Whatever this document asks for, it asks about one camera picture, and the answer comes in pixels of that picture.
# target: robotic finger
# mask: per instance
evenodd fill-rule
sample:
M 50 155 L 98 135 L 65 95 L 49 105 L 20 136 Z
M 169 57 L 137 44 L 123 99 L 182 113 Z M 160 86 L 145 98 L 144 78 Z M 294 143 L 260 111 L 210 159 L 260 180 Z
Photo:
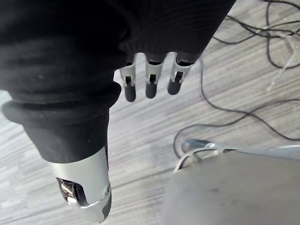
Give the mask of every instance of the robotic finger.
M 128 102 L 133 102 L 136 98 L 135 92 L 135 55 L 127 59 L 127 65 L 120 69 L 121 78 L 125 89 L 125 97 Z

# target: white cable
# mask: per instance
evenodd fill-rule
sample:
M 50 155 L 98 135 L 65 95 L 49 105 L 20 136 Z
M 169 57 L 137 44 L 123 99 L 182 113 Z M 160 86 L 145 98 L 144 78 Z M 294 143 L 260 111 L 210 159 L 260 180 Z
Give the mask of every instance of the white cable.
M 288 41 L 290 47 L 292 48 L 292 55 L 290 56 L 289 60 L 286 62 L 285 66 L 277 73 L 277 75 L 275 75 L 272 78 L 269 86 L 267 87 L 267 91 L 270 91 L 273 88 L 273 86 L 275 85 L 275 81 L 279 77 L 281 77 L 281 75 L 284 73 L 286 68 L 288 68 L 290 66 L 291 62 L 294 60 L 295 56 L 297 55 L 297 53 L 299 51 L 299 47 L 296 45 L 295 40 L 293 39 L 292 36 L 284 34 L 284 33 L 278 33 L 277 35 L 281 36 L 282 38 L 285 38 Z

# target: laminate floor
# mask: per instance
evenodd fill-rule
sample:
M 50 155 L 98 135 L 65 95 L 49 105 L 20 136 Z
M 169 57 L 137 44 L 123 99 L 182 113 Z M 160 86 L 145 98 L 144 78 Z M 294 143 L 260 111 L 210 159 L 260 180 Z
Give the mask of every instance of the laminate floor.
M 230 11 L 240 20 L 265 26 L 267 3 L 258 0 L 238 0 Z M 289 5 L 274 3 L 270 8 L 270 22 L 300 20 L 299 11 Z M 224 21 L 216 36 L 238 40 L 248 35 L 239 25 Z M 300 69 L 291 69 L 269 83 L 279 70 L 266 58 L 266 39 L 254 37 L 240 45 L 225 45 L 212 40 L 203 54 L 204 88 L 215 104 L 251 110 L 273 100 L 299 98 Z M 284 65 L 291 53 L 284 39 L 271 41 L 271 55 Z M 172 69 L 173 54 L 169 54 L 158 84 L 157 96 L 145 96 L 144 56 L 137 57 L 137 98 L 125 100 L 122 91 L 118 102 L 110 110 L 108 130 L 112 209 L 104 225 L 160 224 L 160 206 L 164 186 L 172 174 L 177 158 L 173 153 L 176 132 L 193 123 L 226 123 L 239 115 L 212 109 L 199 92 L 199 63 L 197 62 L 180 93 L 170 96 L 167 83 Z M 117 71 L 115 80 L 119 83 Z M 0 104 L 9 100 L 0 92 Z M 300 136 L 300 105 L 288 103 L 259 111 L 281 132 Z M 187 137 L 210 139 L 239 146 L 274 146 L 295 143 L 286 141 L 253 118 L 223 128 L 199 127 L 184 132 Z M 56 179 L 48 164 L 42 160 L 22 126 L 0 115 L 0 224 L 1 225 L 88 225 L 62 199 Z

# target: gray metal surface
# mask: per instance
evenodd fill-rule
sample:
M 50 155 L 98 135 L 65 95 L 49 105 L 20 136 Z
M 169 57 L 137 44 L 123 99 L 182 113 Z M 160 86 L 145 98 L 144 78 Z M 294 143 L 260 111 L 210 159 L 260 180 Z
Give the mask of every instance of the gray metal surface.
M 298 225 L 300 161 L 230 151 L 177 171 L 166 225 Z

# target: black rubber fingertip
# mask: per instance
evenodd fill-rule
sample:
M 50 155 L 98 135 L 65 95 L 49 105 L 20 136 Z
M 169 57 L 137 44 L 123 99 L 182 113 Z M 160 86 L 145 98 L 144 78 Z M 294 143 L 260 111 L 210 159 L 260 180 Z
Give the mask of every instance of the black rubber fingertip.
M 157 92 L 157 84 L 147 83 L 146 84 L 146 96 L 147 98 L 154 98 Z
M 127 87 L 125 87 L 125 97 L 128 102 L 133 102 L 135 100 L 135 86 L 128 85 Z
M 170 95 L 176 95 L 181 87 L 181 83 L 179 83 L 178 81 L 172 82 L 172 80 L 169 81 L 168 84 L 168 93 Z

